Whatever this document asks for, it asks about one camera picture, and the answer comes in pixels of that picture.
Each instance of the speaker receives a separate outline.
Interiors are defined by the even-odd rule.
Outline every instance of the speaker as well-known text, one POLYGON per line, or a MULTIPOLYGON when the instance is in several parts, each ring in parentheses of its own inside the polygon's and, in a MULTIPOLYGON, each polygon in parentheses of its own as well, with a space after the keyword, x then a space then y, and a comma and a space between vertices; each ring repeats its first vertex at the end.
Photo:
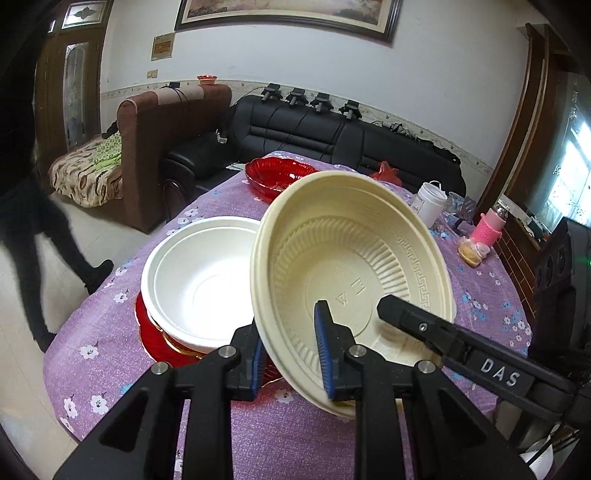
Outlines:
POLYGON ((591 229, 563 218, 538 256, 533 360, 570 378, 588 378, 591 356, 591 229))

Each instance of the tiled floor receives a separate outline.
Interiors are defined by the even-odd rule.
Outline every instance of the tiled floor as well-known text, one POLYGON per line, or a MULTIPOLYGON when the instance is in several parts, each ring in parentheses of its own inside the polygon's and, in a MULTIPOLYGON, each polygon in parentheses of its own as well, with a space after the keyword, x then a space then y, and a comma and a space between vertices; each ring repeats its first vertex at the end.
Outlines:
MULTIPOLYGON (((117 266, 149 240, 147 235, 109 220, 120 215, 121 205, 86 210, 57 193, 52 198, 66 211, 74 237, 93 265, 111 258, 117 266)), ((87 294, 45 237, 38 238, 38 247, 44 274, 44 313, 47 326, 56 332, 87 294)), ((43 383, 43 354, 28 330, 14 272, 1 246, 0 365, 2 427, 31 470, 40 480, 49 480, 76 444, 54 416, 43 383)))

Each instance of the stack of bowls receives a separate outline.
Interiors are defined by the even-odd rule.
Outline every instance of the stack of bowls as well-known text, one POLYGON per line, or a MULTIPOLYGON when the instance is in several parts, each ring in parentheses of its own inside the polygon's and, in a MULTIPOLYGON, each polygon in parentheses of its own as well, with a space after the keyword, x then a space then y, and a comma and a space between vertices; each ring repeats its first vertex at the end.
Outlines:
POLYGON ((260 222, 241 217, 199 220, 150 254, 141 291, 150 320, 196 352, 227 345, 252 322, 252 247, 260 222))
POLYGON ((441 252, 419 217, 369 177, 312 173, 288 186, 261 222, 216 217, 187 226, 150 255, 142 275, 149 315, 182 345, 208 352, 252 322, 280 374, 326 411, 354 417, 324 391, 313 310, 327 300, 335 323, 387 360, 434 355, 381 321, 393 294, 450 322, 456 315, 441 252))

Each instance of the black pants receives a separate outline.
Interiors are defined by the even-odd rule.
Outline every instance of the black pants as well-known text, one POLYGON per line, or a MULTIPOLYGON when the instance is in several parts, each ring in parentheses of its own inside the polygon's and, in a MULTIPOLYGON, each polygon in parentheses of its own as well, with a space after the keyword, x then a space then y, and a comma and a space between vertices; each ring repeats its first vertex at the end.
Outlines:
POLYGON ((35 244, 35 235, 42 232, 74 273, 84 283, 91 282, 93 268, 80 253, 66 215, 29 177, 0 197, 0 240, 14 262, 22 305, 35 339, 48 331, 41 309, 41 269, 35 244))

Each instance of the bread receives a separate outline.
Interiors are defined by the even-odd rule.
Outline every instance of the bread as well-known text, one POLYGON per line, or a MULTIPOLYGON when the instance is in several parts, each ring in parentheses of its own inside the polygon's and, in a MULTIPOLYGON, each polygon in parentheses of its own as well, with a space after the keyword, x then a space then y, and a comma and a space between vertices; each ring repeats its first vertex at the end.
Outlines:
POLYGON ((457 253, 460 255, 460 258, 472 268, 476 268, 480 265, 480 257, 472 248, 470 242, 460 242, 457 246, 457 253))

